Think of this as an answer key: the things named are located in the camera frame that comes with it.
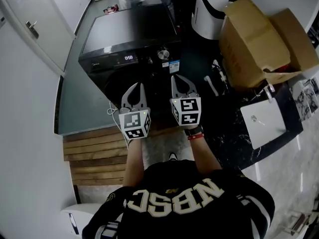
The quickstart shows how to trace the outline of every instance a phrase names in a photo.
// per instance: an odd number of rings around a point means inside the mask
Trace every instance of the cable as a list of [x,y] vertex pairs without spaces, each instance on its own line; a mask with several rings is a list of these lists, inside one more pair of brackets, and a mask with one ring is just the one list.
[[120,126],[117,124],[117,122],[116,122],[115,119],[114,119],[114,113],[115,113],[116,111],[118,111],[118,110],[119,110],[119,109],[117,109],[116,107],[115,107],[115,108],[112,108],[112,103],[111,103],[111,101],[110,101],[110,108],[108,108],[107,114],[108,114],[108,115],[112,115],[112,118],[113,118],[113,120],[114,120],[116,126],[118,126],[119,130],[121,131],[121,133],[122,133],[122,135],[123,135],[123,137],[124,137],[124,140],[125,140],[125,143],[126,143],[126,148],[129,149],[130,140],[129,140],[129,142],[127,141],[127,139],[126,139],[125,135],[123,134],[123,132],[122,132]]

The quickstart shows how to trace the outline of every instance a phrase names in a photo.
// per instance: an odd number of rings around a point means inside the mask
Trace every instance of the white door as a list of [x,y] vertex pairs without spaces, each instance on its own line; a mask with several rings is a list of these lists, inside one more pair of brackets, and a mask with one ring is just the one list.
[[73,37],[50,0],[6,0],[26,31],[52,61],[64,71]]

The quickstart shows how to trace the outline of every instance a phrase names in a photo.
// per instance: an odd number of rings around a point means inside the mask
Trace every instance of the cardboard box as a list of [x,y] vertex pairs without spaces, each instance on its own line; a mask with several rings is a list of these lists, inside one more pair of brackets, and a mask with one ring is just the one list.
[[219,41],[234,88],[251,88],[263,80],[284,82],[300,73],[276,73],[290,63],[290,52],[269,19],[251,0],[225,8],[227,18]]
[[270,22],[290,52],[290,65],[306,71],[319,64],[319,58],[304,28],[294,14],[285,9],[270,17]]

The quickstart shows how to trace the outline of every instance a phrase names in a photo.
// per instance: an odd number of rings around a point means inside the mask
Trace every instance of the cabinet door handle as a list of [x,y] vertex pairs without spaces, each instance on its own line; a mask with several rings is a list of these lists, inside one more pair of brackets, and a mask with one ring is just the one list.
[[31,25],[31,23],[30,23],[30,21],[27,21],[26,23],[25,23],[25,25],[29,28],[29,30],[31,31],[31,33],[34,35],[34,37],[36,38],[36,39],[38,39],[39,38],[39,33],[34,29],[34,26],[35,26],[35,24],[37,23],[38,21],[36,21],[34,24],[32,24]]

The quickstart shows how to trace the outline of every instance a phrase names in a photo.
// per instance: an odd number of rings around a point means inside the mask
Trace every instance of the person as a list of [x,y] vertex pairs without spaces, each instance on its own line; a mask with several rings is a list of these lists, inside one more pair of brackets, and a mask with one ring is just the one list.
[[109,195],[82,238],[264,238],[273,198],[241,171],[222,169],[200,129],[187,130],[195,161],[171,153],[170,161],[145,171],[142,141],[133,140],[123,187]]

